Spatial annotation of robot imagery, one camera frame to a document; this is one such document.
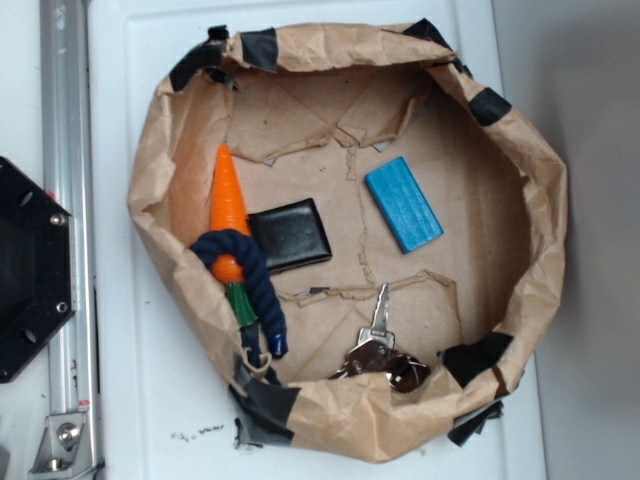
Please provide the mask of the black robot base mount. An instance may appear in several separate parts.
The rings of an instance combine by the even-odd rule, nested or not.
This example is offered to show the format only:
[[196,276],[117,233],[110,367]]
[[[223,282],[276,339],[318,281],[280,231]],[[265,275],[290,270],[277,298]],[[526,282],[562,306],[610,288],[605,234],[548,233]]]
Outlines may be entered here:
[[14,381],[74,313],[70,215],[1,159],[1,382]]

